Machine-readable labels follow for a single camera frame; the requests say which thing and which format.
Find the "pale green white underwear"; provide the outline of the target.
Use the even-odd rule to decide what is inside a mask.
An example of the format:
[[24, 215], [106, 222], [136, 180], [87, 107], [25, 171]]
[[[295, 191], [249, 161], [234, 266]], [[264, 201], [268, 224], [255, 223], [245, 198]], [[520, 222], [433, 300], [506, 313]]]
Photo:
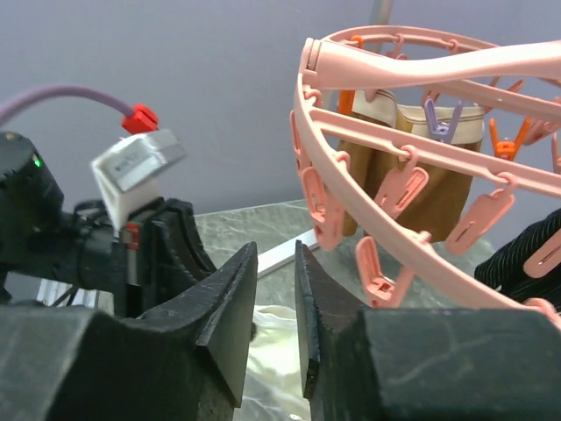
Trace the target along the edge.
[[256, 305], [252, 321], [256, 333], [249, 347], [248, 374], [268, 388], [290, 420], [309, 420], [309, 403], [302, 396], [295, 310]]

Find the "pink round clip hanger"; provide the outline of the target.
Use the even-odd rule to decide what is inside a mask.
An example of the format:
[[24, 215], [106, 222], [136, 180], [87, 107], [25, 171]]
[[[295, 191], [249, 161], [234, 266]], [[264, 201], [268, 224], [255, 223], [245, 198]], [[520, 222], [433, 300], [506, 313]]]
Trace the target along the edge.
[[[345, 110], [329, 111], [323, 107], [322, 93], [331, 90], [349, 96], [356, 90], [371, 94], [377, 89], [423, 86], [522, 115], [527, 121], [559, 123], [558, 103], [484, 83], [487, 77], [499, 76], [559, 84], [559, 42], [494, 46], [446, 32], [383, 25], [305, 42], [290, 116], [302, 189], [322, 248], [330, 250], [339, 244], [344, 215], [366, 230], [356, 258], [372, 307], [397, 307], [413, 279], [420, 277], [468, 308], [520, 308], [518, 302], [440, 258], [427, 232], [414, 232], [397, 223], [397, 216], [426, 185], [423, 164], [484, 178], [497, 187], [476, 199], [447, 240], [453, 254], [465, 252], [505, 214], [517, 189], [556, 197], [560, 177], [352, 118]], [[349, 174], [348, 153], [334, 150], [328, 135], [393, 154], [404, 161], [404, 168], [391, 171], [381, 184], [380, 196], [373, 199]]]

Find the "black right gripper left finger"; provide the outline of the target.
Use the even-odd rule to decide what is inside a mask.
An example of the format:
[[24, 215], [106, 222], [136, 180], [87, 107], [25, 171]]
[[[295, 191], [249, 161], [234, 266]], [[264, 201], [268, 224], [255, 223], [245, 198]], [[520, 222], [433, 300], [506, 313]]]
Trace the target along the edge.
[[2, 419], [231, 419], [242, 402], [257, 266], [248, 243], [138, 318], [4, 306]]

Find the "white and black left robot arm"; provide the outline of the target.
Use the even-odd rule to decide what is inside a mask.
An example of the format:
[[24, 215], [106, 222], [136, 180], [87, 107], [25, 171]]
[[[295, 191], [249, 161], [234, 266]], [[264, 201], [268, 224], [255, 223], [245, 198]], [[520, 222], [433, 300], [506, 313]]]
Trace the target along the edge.
[[101, 200], [62, 209], [64, 195], [35, 145], [1, 134], [1, 274], [18, 273], [109, 292], [120, 317], [136, 317], [217, 268], [191, 203], [145, 192], [110, 220]]

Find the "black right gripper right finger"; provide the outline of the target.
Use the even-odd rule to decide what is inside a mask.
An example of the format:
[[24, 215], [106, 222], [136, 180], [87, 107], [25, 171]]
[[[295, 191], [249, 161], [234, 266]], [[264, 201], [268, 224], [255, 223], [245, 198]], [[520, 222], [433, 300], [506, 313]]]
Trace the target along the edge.
[[560, 332], [534, 310], [375, 310], [303, 244], [295, 308], [315, 420], [560, 417]]

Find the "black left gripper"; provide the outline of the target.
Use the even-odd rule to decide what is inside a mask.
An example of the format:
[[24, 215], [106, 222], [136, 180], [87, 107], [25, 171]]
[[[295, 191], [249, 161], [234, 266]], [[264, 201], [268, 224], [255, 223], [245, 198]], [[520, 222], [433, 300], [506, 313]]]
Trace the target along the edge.
[[105, 209], [75, 221], [82, 236], [76, 282], [111, 293], [119, 317], [136, 318], [217, 271], [189, 202], [156, 198], [135, 210], [118, 233]]

